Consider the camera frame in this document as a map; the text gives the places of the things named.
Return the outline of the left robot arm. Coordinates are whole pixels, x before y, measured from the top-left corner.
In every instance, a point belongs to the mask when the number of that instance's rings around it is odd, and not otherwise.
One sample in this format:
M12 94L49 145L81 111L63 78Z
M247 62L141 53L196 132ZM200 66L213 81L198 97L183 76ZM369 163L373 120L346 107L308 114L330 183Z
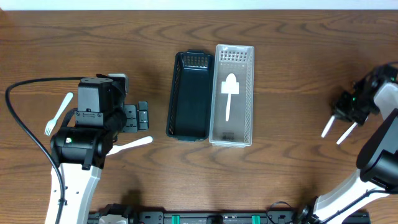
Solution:
M122 73L80 80L75 125L65 119L50 141L55 167L46 223L86 223L106 156L120 150L113 146L118 134L149 129L147 102L126 105L128 91Z

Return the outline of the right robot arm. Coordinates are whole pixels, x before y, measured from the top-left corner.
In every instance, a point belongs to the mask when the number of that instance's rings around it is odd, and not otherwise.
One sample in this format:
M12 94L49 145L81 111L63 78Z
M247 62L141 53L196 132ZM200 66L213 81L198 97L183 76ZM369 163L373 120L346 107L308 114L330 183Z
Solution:
M360 208L397 194L397 62L375 67L353 85L352 91L344 91L334 102L321 136L326 136L334 120L349 122L351 126L336 142L341 144L370 114L381 114L383 122L360 150L356 170L306 206L297 223L367 223L356 213Z

